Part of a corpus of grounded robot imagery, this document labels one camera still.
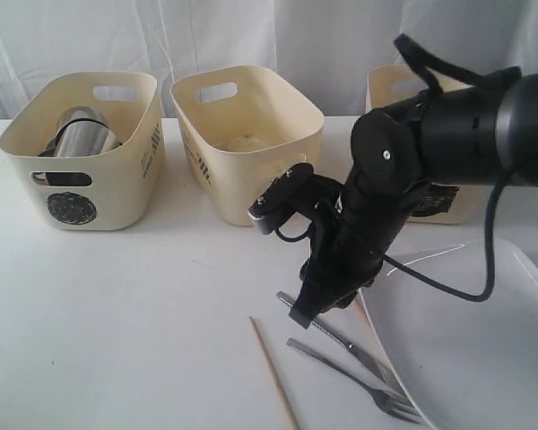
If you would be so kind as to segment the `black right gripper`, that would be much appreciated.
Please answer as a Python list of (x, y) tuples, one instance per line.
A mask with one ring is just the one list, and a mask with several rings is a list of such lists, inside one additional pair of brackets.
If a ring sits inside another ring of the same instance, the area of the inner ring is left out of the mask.
[(380, 257), (341, 219), (332, 202), (321, 202), (318, 209), (326, 218), (312, 222), (310, 256), (302, 269), (299, 296), (289, 311), (303, 329), (320, 314), (349, 306), (381, 267)]

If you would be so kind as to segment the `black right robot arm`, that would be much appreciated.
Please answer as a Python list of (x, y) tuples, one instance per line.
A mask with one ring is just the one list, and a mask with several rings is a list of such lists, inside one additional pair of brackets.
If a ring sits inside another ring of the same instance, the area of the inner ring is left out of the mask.
[(373, 109), (352, 128), (351, 156), (338, 195), (317, 204), (325, 237), (312, 243), (290, 311), (303, 327), (373, 282), (431, 185), (490, 186), (487, 233), (506, 186), (538, 187), (538, 74)]

